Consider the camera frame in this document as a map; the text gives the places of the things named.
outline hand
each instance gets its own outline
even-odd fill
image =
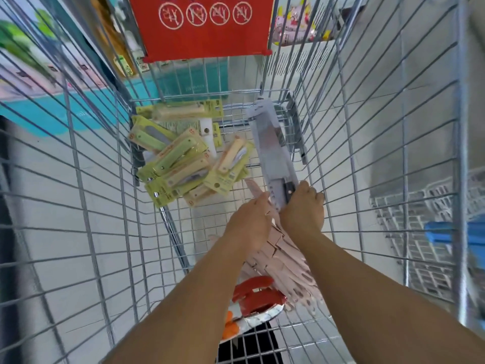
[[[290,237],[294,232],[321,232],[324,225],[323,193],[317,193],[310,188],[306,181],[302,181],[296,188],[288,205],[280,212],[281,225]]]
[[[267,215],[269,195],[265,192],[243,204],[227,223],[224,237],[237,240],[248,254],[261,249],[268,240],[272,220]]]

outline red handle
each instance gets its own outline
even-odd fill
[[[243,299],[246,295],[252,293],[254,289],[270,287],[274,281],[275,280],[270,276],[258,276],[248,279],[239,285],[236,285],[232,295],[232,302],[235,303],[236,301]]]
[[[280,291],[271,288],[258,291],[257,293],[250,292],[246,297],[239,302],[242,316],[247,317],[252,313],[264,312],[275,304],[283,305],[286,302],[286,296]]]

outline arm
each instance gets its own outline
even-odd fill
[[[214,363],[241,266],[268,239],[268,196],[263,193],[233,214],[224,235],[105,364]]]
[[[281,213],[358,363],[479,363],[485,342],[450,314],[321,233],[324,195],[300,184]]]

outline metal wire basket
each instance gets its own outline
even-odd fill
[[[130,14],[128,1],[122,1]],[[191,209],[179,199],[155,209],[134,175],[142,153],[126,136],[133,109],[163,99],[220,97],[224,138],[238,132],[251,139],[243,109],[260,95],[270,97],[299,178],[325,191],[323,231],[391,278],[453,302],[466,323],[466,0],[306,1],[312,2],[310,24],[315,21],[317,36],[331,30],[331,40],[286,47],[270,41],[274,53],[264,58],[135,64],[130,76],[116,53],[114,65],[121,69],[101,67],[112,66],[112,59],[95,43],[92,26],[106,35],[105,27],[99,18],[87,20],[75,0],[0,0],[3,18],[47,60],[54,72],[49,83],[58,89],[39,83],[12,58],[7,45],[24,45],[0,24],[8,42],[0,48],[0,79],[16,95],[0,102],[0,114],[15,123],[1,129],[8,147],[0,171],[6,210],[0,309],[10,317],[2,323],[9,334],[0,335],[0,357],[11,360],[5,362],[102,360],[207,252],[208,236],[221,235],[232,213],[251,198],[236,183],[219,202]],[[89,0],[83,2],[93,11]],[[276,0],[286,12],[298,2]],[[126,20],[108,4],[113,26],[128,45]],[[136,26],[130,31],[136,34]],[[12,76],[15,70],[22,82]],[[196,77],[196,71],[203,73]],[[257,155],[248,167],[264,186]],[[450,176],[444,192],[414,196]],[[453,252],[429,259],[415,253],[410,238],[423,235],[414,209],[442,198],[454,206]],[[402,241],[392,244],[376,212],[393,209],[402,222],[392,234]],[[392,248],[399,250],[397,257]],[[417,286],[410,263],[440,269],[444,281],[434,279],[433,286],[445,283],[451,293]],[[250,351],[254,339],[257,349]],[[217,361],[353,362],[324,304],[316,316],[300,308],[282,313],[262,330],[246,333],[242,343],[229,344],[230,354],[220,352]]]

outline person's left hand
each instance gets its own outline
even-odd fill
[[[261,249],[268,240],[272,220],[267,215],[269,195],[269,192],[264,192],[243,204],[227,223],[224,237],[241,243],[248,254]]]

